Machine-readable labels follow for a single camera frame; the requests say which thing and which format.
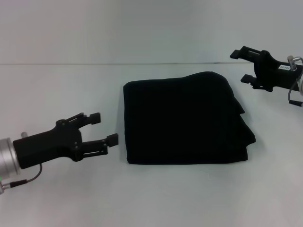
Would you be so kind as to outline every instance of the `silver metal cylinder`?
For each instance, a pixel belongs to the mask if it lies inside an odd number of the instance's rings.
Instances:
[[[287,57],[287,61],[289,63],[291,71],[296,71],[297,70],[297,66],[295,64],[296,60],[297,59],[295,59],[292,55],[290,55],[290,56]]]
[[[0,180],[20,174],[17,155],[10,138],[0,140]]]
[[[3,188],[2,183],[0,181],[0,195],[3,194],[3,193],[4,193],[4,188]]]

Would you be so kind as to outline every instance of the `white wall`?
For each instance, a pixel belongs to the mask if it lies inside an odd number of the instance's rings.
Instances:
[[[233,62],[302,55],[299,0],[2,0],[0,63]]]

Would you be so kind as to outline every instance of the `white background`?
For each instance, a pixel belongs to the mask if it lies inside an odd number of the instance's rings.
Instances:
[[[254,75],[252,64],[190,64],[244,62],[229,58],[243,45],[280,61],[302,55],[301,6],[298,0],[0,1],[0,138],[41,133],[80,112],[102,117],[81,130],[84,141],[120,135],[107,156],[47,162],[34,182],[5,191],[0,225],[303,226],[303,110],[288,104],[286,89],[242,84],[244,74]],[[249,160],[127,164],[123,85],[202,71],[225,76],[245,109],[257,139],[248,146]],[[35,166],[12,180],[37,172]]]
[[[300,55],[300,0],[1,0],[0,63],[232,62]]]

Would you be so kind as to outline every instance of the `black bracket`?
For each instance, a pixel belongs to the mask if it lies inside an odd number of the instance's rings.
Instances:
[[[100,122],[100,113],[90,116],[80,113],[58,120],[50,131],[15,140],[13,145],[20,167],[28,168],[58,157],[69,157],[78,162],[85,157],[108,154],[108,147],[118,145],[118,134],[107,136],[103,140],[82,142],[79,128]]]
[[[296,71],[290,71],[286,62],[275,60],[268,51],[257,51],[249,47],[242,47],[231,54],[233,59],[244,59],[254,63],[256,77],[245,74],[242,83],[251,84],[253,89],[262,89],[268,92],[273,87],[290,89],[302,71],[302,66],[297,65]]]

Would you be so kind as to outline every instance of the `black towel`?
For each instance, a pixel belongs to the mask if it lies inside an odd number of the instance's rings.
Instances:
[[[124,102],[131,164],[244,161],[256,141],[228,81],[214,72],[129,82]]]

